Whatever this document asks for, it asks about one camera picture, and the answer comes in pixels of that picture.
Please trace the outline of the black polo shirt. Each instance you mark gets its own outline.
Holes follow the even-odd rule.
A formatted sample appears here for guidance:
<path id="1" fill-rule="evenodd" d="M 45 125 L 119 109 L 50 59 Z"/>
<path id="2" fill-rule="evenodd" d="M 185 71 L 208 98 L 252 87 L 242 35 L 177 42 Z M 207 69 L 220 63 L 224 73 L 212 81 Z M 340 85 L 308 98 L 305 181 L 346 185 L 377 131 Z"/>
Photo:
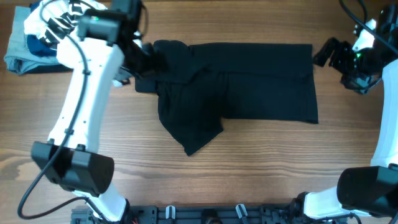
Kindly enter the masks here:
<path id="1" fill-rule="evenodd" d="M 139 93 L 158 96 L 164 128 L 192 155 L 222 132 L 221 120 L 318 123 L 309 44 L 154 44 L 162 68 L 136 78 Z"/>

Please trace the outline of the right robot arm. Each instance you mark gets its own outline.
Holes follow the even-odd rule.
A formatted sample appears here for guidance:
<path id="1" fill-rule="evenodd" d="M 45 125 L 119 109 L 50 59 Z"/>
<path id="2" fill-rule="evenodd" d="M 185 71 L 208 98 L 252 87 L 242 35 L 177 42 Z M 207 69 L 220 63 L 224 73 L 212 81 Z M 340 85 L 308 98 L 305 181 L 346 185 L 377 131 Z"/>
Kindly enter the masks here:
<path id="1" fill-rule="evenodd" d="M 303 192 L 280 215 L 287 223 L 343 223 L 361 217 L 397 223 L 397 4 L 386 5 L 378 21 L 358 19 L 340 1 L 355 22 L 356 42 L 330 38 L 314 56 L 342 74 L 345 88 L 365 94 L 383 83 L 384 101 L 379 139 L 370 164 L 344 170 L 335 187 Z"/>

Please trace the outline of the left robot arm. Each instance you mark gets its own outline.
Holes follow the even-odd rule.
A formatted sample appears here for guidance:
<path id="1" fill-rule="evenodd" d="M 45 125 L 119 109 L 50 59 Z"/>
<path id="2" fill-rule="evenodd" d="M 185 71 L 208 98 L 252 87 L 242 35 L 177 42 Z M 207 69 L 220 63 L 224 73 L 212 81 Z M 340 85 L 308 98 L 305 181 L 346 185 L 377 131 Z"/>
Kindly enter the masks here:
<path id="1" fill-rule="evenodd" d="M 94 211 L 95 222 L 128 223 L 130 204 L 112 183 L 114 160 L 98 153 L 100 125 L 115 75 L 125 65 L 148 77 L 159 65 L 151 44 L 142 44 L 141 1 L 114 1 L 110 9 L 87 10 L 76 37 L 78 61 L 60 116 L 47 142 L 35 142 L 32 159 L 39 177 L 75 194 Z"/>

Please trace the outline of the white shirt with black print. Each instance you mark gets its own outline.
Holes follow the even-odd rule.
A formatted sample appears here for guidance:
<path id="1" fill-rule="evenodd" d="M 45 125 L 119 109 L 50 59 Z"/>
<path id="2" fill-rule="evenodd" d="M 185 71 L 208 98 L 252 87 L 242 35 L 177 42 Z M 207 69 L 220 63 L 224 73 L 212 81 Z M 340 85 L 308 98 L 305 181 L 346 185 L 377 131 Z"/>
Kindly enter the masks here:
<path id="1" fill-rule="evenodd" d="M 39 1 L 32 4 L 30 15 L 24 21 L 30 53 L 38 57 L 56 57 L 59 45 L 71 46 L 70 38 L 78 39 L 78 23 L 89 9 L 103 11 L 107 7 L 94 0 Z"/>

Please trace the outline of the dark blue folded garment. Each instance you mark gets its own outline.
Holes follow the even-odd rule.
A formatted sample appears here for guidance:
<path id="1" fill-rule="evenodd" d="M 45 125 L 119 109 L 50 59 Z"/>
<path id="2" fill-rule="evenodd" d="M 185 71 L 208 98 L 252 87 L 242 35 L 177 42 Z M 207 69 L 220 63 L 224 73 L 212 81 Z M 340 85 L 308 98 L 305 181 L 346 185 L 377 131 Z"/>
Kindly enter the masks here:
<path id="1" fill-rule="evenodd" d="M 57 45 L 60 38 L 57 36 L 59 31 L 52 18 L 45 16 L 44 22 L 40 18 L 42 5 L 47 1 L 38 1 L 30 5 L 30 15 L 24 21 L 24 33 L 27 36 L 27 47 L 31 54 L 38 57 L 52 57 L 57 55 Z"/>

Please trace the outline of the light blue folded garment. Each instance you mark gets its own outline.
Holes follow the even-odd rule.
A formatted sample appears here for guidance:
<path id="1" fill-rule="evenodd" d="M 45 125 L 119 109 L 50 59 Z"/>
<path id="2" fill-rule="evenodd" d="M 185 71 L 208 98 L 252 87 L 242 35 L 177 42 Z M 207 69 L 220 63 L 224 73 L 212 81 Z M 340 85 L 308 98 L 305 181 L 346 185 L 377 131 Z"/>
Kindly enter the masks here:
<path id="1" fill-rule="evenodd" d="M 56 57 L 39 57 L 31 54 L 27 35 L 24 33 L 24 21 L 29 15 L 28 7 L 16 6 L 12 33 L 4 56 L 7 70 L 17 75 L 71 71 L 70 68 L 59 64 Z"/>

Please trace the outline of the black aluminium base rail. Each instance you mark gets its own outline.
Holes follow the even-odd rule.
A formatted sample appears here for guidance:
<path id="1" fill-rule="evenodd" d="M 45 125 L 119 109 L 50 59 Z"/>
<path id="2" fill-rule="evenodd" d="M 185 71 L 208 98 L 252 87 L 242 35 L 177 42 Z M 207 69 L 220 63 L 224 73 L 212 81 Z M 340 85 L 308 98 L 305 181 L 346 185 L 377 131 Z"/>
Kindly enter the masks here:
<path id="1" fill-rule="evenodd" d="M 134 206 L 119 221 L 123 224 L 285 224 L 285 223 L 347 223 L 360 218 L 353 214 L 332 215 L 325 218 L 309 218 L 297 208 L 286 204 L 246 206 L 238 204 L 226 207 L 167 207 Z"/>

